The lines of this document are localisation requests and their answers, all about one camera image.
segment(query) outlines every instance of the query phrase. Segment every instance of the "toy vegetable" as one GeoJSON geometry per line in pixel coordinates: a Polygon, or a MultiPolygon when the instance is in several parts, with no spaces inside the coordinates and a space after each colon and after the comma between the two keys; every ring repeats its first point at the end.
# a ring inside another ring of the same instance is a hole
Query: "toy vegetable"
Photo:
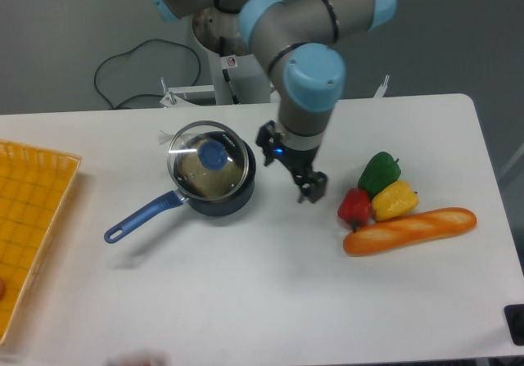
{"type": "Polygon", "coordinates": [[[398,159],[385,151],[377,153],[371,158],[359,179],[359,188],[368,192],[373,199],[400,177],[398,159]]]}
{"type": "Polygon", "coordinates": [[[359,188],[351,188],[338,208],[337,214],[355,232],[358,226],[368,223],[370,212],[368,194],[359,188]]]}
{"type": "Polygon", "coordinates": [[[454,237],[477,225],[477,217],[464,208],[444,208],[393,219],[361,228],[344,239],[349,255],[370,255],[401,246],[454,237]]]}
{"type": "Polygon", "coordinates": [[[418,204],[418,197],[404,180],[397,180],[379,192],[371,201],[376,221],[393,219],[409,213],[418,204]]]}

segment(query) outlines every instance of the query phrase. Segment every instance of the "black cable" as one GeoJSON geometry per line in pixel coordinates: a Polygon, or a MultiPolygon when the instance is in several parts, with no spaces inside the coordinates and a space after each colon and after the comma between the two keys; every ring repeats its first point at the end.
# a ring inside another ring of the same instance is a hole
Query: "black cable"
{"type": "Polygon", "coordinates": [[[187,49],[188,51],[190,51],[196,58],[196,61],[197,61],[197,64],[198,64],[198,72],[196,73],[196,77],[195,79],[193,80],[191,86],[194,86],[198,79],[200,78],[200,73],[201,73],[201,61],[200,61],[200,57],[198,57],[198,54],[197,52],[187,46],[187,45],[184,45],[184,44],[181,44],[181,43],[175,43],[173,41],[169,41],[169,40],[164,40],[162,38],[151,38],[149,40],[146,40],[144,41],[143,43],[140,43],[139,45],[137,45],[135,48],[127,51],[127,52],[124,52],[124,53],[119,53],[118,55],[114,55],[112,57],[108,57],[107,59],[105,59],[97,68],[97,71],[95,71],[95,76],[94,76],[94,87],[95,87],[95,90],[97,91],[97,93],[102,96],[102,98],[104,100],[106,100],[107,104],[109,104],[109,106],[111,107],[112,110],[123,110],[123,109],[126,109],[126,110],[130,110],[131,108],[127,107],[127,106],[123,106],[126,102],[130,102],[131,100],[134,100],[135,98],[139,98],[139,97],[163,97],[164,95],[161,95],[161,94],[154,94],[154,93],[142,93],[142,94],[137,94],[135,96],[132,96],[132,97],[129,97],[129,98],[126,98],[125,100],[123,100],[121,103],[117,104],[116,106],[113,105],[113,103],[111,102],[111,100],[109,98],[106,97],[106,95],[104,93],[102,93],[100,91],[100,89],[98,88],[97,86],[97,76],[98,76],[98,72],[100,71],[100,69],[108,62],[108,61],[111,61],[113,59],[115,59],[116,57],[120,57],[120,56],[126,56],[126,55],[130,55],[131,53],[135,52],[137,49],[139,49],[140,47],[143,47],[144,45],[146,44],[149,44],[149,43],[164,43],[164,44],[170,44],[170,45],[174,45],[175,47],[182,47],[184,49],[187,49]]]}

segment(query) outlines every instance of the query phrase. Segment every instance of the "glass lid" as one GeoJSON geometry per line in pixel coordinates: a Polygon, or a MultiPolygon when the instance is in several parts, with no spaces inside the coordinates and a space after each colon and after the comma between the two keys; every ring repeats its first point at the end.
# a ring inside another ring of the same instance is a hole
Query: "glass lid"
{"type": "Polygon", "coordinates": [[[171,178],[188,197],[219,201],[246,180],[249,158],[244,142],[227,126],[203,120],[188,124],[171,140],[171,178]]]}

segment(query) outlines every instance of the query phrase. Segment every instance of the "white table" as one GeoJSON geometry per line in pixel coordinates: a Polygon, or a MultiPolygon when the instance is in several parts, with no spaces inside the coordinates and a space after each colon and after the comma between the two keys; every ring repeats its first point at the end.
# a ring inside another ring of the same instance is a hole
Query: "white table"
{"type": "Polygon", "coordinates": [[[183,365],[300,365],[521,355],[504,306],[524,280],[471,100],[342,101],[315,169],[327,195],[296,203],[289,173],[253,143],[276,105],[0,116],[0,138],[81,155],[55,242],[0,363],[102,365],[153,349],[183,365]],[[115,245],[103,233],[174,186],[159,130],[235,129],[258,160],[235,215],[169,210],[115,245]],[[337,207],[378,151],[400,158],[417,211],[463,206],[460,237],[351,258],[337,207]]]}

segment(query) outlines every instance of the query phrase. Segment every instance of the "orange plastic tray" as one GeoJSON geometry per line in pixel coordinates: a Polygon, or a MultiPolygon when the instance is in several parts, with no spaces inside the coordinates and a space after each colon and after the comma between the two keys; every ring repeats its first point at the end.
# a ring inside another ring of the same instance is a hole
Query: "orange plastic tray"
{"type": "Polygon", "coordinates": [[[0,344],[38,267],[81,157],[0,140],[0,344]]]}

